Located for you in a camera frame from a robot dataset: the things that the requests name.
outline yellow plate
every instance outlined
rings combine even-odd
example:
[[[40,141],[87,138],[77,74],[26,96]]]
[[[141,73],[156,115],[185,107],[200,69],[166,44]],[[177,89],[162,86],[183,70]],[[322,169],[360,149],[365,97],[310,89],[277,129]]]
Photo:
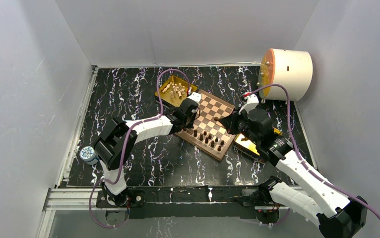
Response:
[[[159,91],[161,92],[161,99],[164,101],[164,102],[167,102],[171,105],[173,105],[174,107],[179,107],[181,102],[187,98],[187,94],[186,93],[183,93],[182,94],[182,97],[181,99],[178,97],[178,95],[176,95],[174,98],[171,98],[171,90],[173,90],[173,87],[170,86],[167,91],[165,93],[162,93],[162,90],[167,87],[167,85],[172,82],[172,83],[176,83],[177,86],[181,83],[181,86],[185,86],[186,87],[186,91],[188,90],[188,84],[185,80],[183,79],[180,79],[178,78],[177,76],[171,76],[162,86],[161,88],[159,89]],[[192,92],[195,92],[197,90],[197,87],[190,84],[190,87],[191,87],[191,91]]]
[[[273,131],[279,135],[282,135],[282,132],[276,128],[273,128]],[[259,159],[260,154],[257,152],[255,144],[251,140],[248,140],[245,136],[243,136],[243,134],[238,134],[235,137],[234,142],[236,144],[237,149],[241,150],[242,152],[256,160]]]

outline white enclosure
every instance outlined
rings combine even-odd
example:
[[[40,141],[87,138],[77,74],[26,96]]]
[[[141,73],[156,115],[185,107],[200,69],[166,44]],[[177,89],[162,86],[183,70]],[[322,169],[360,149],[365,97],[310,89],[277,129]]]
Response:
[[[54,0],[0,0],[0,238],[36,236],[90,73]]]
[[[261,61],[293,49],[318,0],[56,0],[91,64]]]
[[[380,212],[380,3],[321,0],[295,49],[313,59],[298,106],[320,172]],[[370,211],[357,236],[380,238]]]
[[[269,48],[310,53],[298,107],[318,170],[380,212],[380,3],[0,0],[0,238],[36,235],[91,65],[259,62]],[[380,237],[367,218],[357,237]],[[274,229],[319,236],[299,216]]]

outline wooden chessboard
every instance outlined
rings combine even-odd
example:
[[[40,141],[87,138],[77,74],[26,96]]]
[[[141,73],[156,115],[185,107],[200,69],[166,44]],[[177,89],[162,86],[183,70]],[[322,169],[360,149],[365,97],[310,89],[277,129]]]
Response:
[[[216,160],[221,161],[233,143],[235,135],[228,134],[222,124],[219,121],[215,121],[215,117],[228,116],[234,109],[234,106],[203,90],[199,90],[198,93],[201,94],[201,101],[199,103],[200,116],[198,118],[196,116],[193,129],[182,130],[176,133],[176,135],[194,144]],[[203,136],[203,139],[200,141],[200,134],[203,134],[204,131],[207,132],[207,135]],[[205,139],[209,134],[212,134],[212,138],[206,144]],[[219,140],[215,142],[214,147],[211,147],[210,143],[215,137]],[[218,151],[221,141],[224,141],[224,144],[221,146],[221,151]]]

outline wire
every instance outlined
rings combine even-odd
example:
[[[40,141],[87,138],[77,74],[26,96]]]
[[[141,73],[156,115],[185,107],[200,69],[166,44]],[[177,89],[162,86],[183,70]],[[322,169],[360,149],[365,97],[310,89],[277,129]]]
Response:
[[[197,111],[199,112],[199,116],[196,117],[195,120],[200,117],[200,108],[199,107],[197,107]]]
[[[291,120],[290,120],[290,101],[289,101],[289,94],[288,94],[288,91],[286,90],[286,88],[284,88],[284,86],[280,85],[280,84],[276,84],[276,83],[272,83],[272,84],[269,84],[269,85],[266,85],[266,86],[263,86],[261,88],[258,88],[254,91],[252,91],[251,93],[247,93],[245,96],[249,96],[249,95],[252,95],[252,94],[255,94],[265,88],[268,88],[268,87],[280,87],[283,89],[283,91],[285,92],[285,95],[286,95],[286,103],[288,105],[287,107],[287,123],[288,123],[288,127],[290,128],[290,125],[291,125]],[[298,145],[297,145],[297,142],[295,141],[295,138],[294,138],[294,135],[292,134],[292,130],[289,129],[289,136],[291,137],[291,140],[292,140],[292,144],[294,145],[294,151],[297,155],[297,158],[298,160],[300,160],[300,163],[303,165],[303,167],[313,176],[315,177],[317,180],[319,180],[320,182],[323,182],[325,185],[327,185],[328,187],[340,192],[340,193],[343,193],[345,194],[346,196],[348,196],[349,198],[351,198],[352,200],[355,200],[356,202],[358,202],[359,204],[361,204],[362,206],[366,207],[368,210],[370,210],[372,213],[374,213],[374,215],[380,220],[380,214],[377,212],[377,210],[375,210],[373,207],[371,207],[370,205],[368,205],[367,203],[361,201],[360,199],[358,199],[357,197],[351,195],[350,193],[348,192],[345,192],[344,190],[332,185],[331,183],[327,182],[327,181],[324,181],[322,178],[320,178],[314,171],[312,170],[309,170],[309,167],[307,165],[307,162],[306,160],[303,159],[303,157],[301,156],[300,154],[300,150],[298,149]]]
[[[102,183],[103,181],[104,182],[107,182],[109,184],[116,184],[119,180],[120,180],[120,176],[122,174],[122,171],[123,171],[123,161],[124,161],[124,157],[125,157],[125,153],[126,153],[126,146],[127,146],[127,142],[128,142],[128,138],[130,137],[130,133],[131,131],[133,130],[134,127],[136,127],[137,125],[139,124],[142,124],[144,122],[149,122],[149,121],[153,121],[153,120],[157,120],[159,118],[162,117],[162,114],[164,112],[164,105],[162,103],[162,99],[161,99],[161,93],[159,91],[159,82],[162,78],[162,76],[164,74],[166,74],[167,72],[171,72],[171,71],[174,71],[174,72],[178,72],[178,73],[181,73],[183,76],[184,76],[184,79],[187,81],[187,84],[188,84],[188,90],[187,90],[187,95],[189,95],[191,93],[191,87],[190,87],[190,81],[189,81],[189,78],[187,78],[187,75],[185,73],[183,73],[182,71],[178,70],[178,69],[175,69],[175,68],[170,68],[170,69],[167,69],[165,71],[163,71],[159,76],[158,76],[158,79],[156,80],[156,92],[158,93],[158,99],[159,99],[159,104],[160,104],[160,112],[157,116],[155,117],[152,117],[152,118],[148,118],[148,119],[145,119],[145,120],[140,120],[136,123],[134,123],[133,125],[130,126],[130,128],[128,129],[126,135],[125,135],[125,141],[123,143],[123,149],[122,149],[122,154],[121,154],[121,157],[120,157],[120,165],[119,165],[119,173],[117,174],[117,178],[116,180],[114,181],[111,181],[109,179],[104,179],[104,178],[101,178],[100,180],[98,180],[93,188],[92,188],[92,191],[91,191],[91,196],[89,197],[89,203],[88,203],[88,208],[89,208],[89,213],[91,214],[91,217],[92,219],[94,220],[94,222],[104,228],[115,228],[115,227],[118,227],[118,226],[121,226],[123,225],[127,220],[123,221],[123,222],[120,222],[118,225],[113,225],[113,226],[106,226],[100,222],[97,221],[97,219],[95,218],[94,214],[92,213],[92,209],[91,209],[91,200],[92,200],[92,195],[94,194],[94,191],[97,187],[97,185],[99,185],[100,183]]]

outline table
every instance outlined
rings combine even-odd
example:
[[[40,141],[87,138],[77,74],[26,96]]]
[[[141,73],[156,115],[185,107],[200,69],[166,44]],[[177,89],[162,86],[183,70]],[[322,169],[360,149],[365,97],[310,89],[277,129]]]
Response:
[[[156,79],[168,68],[101,68],[98,70],[87,108],[79,149],[88,146],[104,129],[112,117],[144,119],[159,112],[155,101]],[[199,89],[239,107],[241,95],[257,88],[259,66],[179,67]],[[165,82],[171,75],[166,73]],[[287,107],[281,101],[266,101],[262,107],[274,120],[274,127],[288,136]],[[294,104],[291,103],[291,125],[300,152],[312,164],[305,135]],[[98,165],[85,164],[77,154],[71,166],[70,187],[90,187],[102,175]],[[271,175],[294,185],[289,177],[273,167],[254,161],[231,147],[218,162],[203,151],[175,135],[150,138],[136,144],[125,163],[128,186],[198,186],[198,185],[254,185]]]

